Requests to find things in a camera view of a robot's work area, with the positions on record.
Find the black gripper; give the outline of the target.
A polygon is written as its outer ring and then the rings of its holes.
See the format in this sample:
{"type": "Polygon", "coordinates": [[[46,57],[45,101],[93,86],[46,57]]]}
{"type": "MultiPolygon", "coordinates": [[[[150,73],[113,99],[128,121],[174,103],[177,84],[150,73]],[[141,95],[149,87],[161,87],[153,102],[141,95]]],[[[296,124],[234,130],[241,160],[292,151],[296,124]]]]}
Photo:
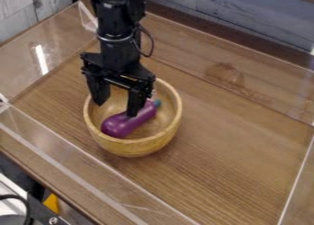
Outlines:
{"type": "Polygon", "coordinates": [[[99,52],[83,52],[83,74],[94,102],[102,106],[112,96],[112,85],[129,91],[128,116],[136,118],[148,96],[153,94],[157,76],[142,65],[142,36],[105,38],[98,36],[99,52]]]}

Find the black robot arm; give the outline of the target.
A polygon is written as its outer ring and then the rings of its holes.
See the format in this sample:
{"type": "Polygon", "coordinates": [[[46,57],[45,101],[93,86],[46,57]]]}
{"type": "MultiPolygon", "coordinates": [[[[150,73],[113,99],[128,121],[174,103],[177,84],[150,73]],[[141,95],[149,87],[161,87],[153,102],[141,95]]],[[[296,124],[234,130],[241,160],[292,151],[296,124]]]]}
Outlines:
{"type": "Polygon", "coordinates": [[[112,97],[112,86],[128,90],[128,115],[138,116],[146,100],[153,96],[157,76],[141,63],[142,34],[152,36],[142,26],[144,0],[91,0],[98,17],[101,52],[83,52],[82,71],[94,102],[102,106],[112,97]]]}

